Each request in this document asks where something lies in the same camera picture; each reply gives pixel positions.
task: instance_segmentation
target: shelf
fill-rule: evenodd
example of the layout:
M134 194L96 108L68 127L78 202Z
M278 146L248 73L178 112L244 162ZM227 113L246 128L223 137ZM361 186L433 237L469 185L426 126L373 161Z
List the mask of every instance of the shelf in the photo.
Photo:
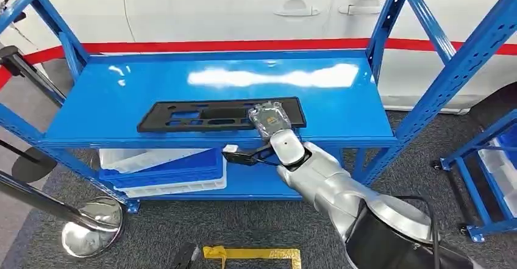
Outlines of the shelf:
M341 165L340 149L327 149ZM137 199L170 200L297 200L300 194L289 188L271 165L257 164L252 167L228 163L227 186L221 190L181 193L173 195L149 196Z
M499 208L501 209L503 216L505 217L505 219L514 218L515 216L513 216L512 211L510 210L510 208L508 206L508 203L506 203L506 200L504 199L503 192L499 188L499 185L497 184L497 181L494 178L494 176L492 175L492 173L490 173L490 171L488 171L488 168L485 165L485 162L483 161L483 159L481 159L481 157L477 153L474 155L474 157L476 158L477 164L479 164L479 167L480 167L481 171L483 172L483 175L485 176L485 179L487 180L488 185L490 186L490 190L492 191L492 193L494 194L494 197L496 198L497 204L499 205Z
M364 51L210 52L94 56L39 142L54 148L214 148L262 144L255 130L138 133L157 101L297 96L303 140L322 146L396 143Z

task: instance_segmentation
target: red stripe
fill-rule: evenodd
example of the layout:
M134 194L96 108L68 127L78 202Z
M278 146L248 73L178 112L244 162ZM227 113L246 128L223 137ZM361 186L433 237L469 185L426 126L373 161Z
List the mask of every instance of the red stripe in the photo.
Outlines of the red stripe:
M368 45L369 38L302 39L302 40L249 40L249 41L185 41L185 42L137 42L137 43L83 43L87 52L192 52L192 51L285 51L300 49L360 49ZM459 49L463 42L453 41ZM389 38L387 49L410 51L434 51L428 40ZM517 56L517 45L502 45L496 54ZM64 57L61 46L25 55L30 63L42 63ZM11 77L5 68L0 68L0 88Z

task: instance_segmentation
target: white plastic crate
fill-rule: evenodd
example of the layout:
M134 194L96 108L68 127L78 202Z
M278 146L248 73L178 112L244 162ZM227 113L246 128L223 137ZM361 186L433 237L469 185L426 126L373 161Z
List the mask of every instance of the white plastic crate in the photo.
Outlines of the white plastic crate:
M223 157L223 176L220 179L211 181L180 182L163 185L146 185L142 187L131 188L113 188L117 191L124 192L130 198L219 190L226 188L226 159Z
M207 149L99 149L101 168L134 173Z
M497 139L490 141L490 145L500 146ZM510 212L514 217L517 217L517 170L506 152L481 149L478 154L499 186Z

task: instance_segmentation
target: yellow tape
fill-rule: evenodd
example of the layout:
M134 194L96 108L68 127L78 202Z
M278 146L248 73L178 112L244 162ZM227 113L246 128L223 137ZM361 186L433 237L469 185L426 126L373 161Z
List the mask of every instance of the yellow tape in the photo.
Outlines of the yellow tape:
M299 249L225 249L223 246L203 247L205 259L221 259L224 269L227 259L291 259L292 269L302 269Z

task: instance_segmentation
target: caster wheel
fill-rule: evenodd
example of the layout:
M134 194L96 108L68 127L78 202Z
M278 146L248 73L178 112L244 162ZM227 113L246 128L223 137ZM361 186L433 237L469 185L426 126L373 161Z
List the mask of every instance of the caster wheel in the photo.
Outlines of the caster wheel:
M467 229L467 224L466 223L459 223L458 224L458 231L460 232L461 235L464 235L466 237L470 237L470 233Z
M430 166L431 166L434 170L443 170L443 168L441 167L441 162L440 162L439 160L433 160L433 161L431 161Z

